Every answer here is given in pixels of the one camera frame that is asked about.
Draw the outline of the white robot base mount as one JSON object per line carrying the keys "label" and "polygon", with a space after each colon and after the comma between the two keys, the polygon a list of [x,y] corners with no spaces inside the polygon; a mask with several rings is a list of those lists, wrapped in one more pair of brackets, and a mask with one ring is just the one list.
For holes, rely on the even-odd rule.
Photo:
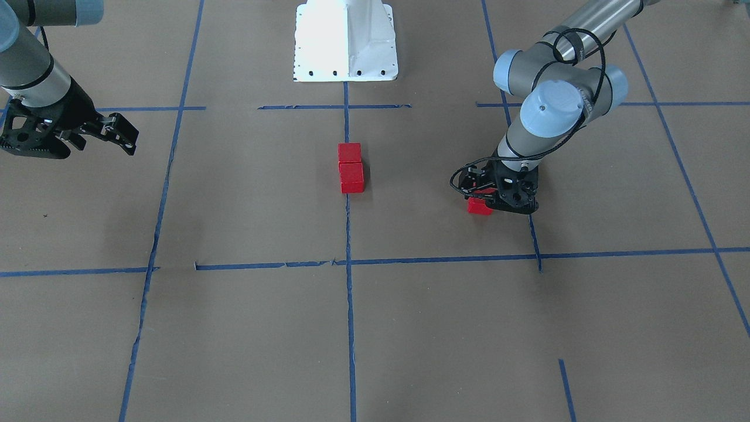
{"label": "white robot base mount", "polygon": [[295,19],[295,82],[397,79],[396,25],[390,5],[307,1],[298,5]]}

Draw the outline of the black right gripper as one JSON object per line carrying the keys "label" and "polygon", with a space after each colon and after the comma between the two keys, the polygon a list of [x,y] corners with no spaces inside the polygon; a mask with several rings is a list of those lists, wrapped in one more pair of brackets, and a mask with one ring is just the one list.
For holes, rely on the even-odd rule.
{"label": "black right gripper", "polygon": [[104,117],[96,112],[90,96],[72,79],[67,93],[52,105],[27,107],[21,100],[11,99],[2,127],[1,147],[2,151],[17,156],[65,159],[71,153],[65,142],[83,151],[85,134],[112,142],[133,156],[140,133],[121,113]]}

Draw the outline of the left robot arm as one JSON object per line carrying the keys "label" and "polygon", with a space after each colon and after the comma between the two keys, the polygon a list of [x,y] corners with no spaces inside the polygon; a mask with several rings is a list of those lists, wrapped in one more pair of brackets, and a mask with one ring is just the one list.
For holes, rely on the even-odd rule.
{"label": "left robot arm", "polygon": [[466,200],[530,215],[538,209],[540,162],[576,132],[618,107],[629,93],[626,75],[608,64],[605,45],[651,1],[589,1],[528,50],[498,57],[493,80],[522,99],[516,120],[491,156],[451,177]]}

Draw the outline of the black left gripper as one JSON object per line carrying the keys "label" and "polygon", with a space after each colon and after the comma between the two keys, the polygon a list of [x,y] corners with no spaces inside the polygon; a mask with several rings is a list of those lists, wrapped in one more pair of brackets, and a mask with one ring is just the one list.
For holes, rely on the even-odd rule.
{"label": "black left gripper", "polygon": [[530,215],[538,210],[536,193],[539,170],[515,171],[503,161],[490,161],[484,168],[466,166],[459,173],[458,188],[464,196],[482,195],[491,209]]}

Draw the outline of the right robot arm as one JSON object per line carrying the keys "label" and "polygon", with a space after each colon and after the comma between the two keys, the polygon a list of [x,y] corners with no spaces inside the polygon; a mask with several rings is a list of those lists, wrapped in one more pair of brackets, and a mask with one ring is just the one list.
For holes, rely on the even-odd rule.
{"label": "right robot arm", "polygon": [[10,102],[2,127],[2,151],[65,159],[83,150],[86,136],[136,151],[139,131],[120,113],[105,117],[49,51],[34,26],[92,26],[104,17],[102,1],[3,1],[1,85]]}

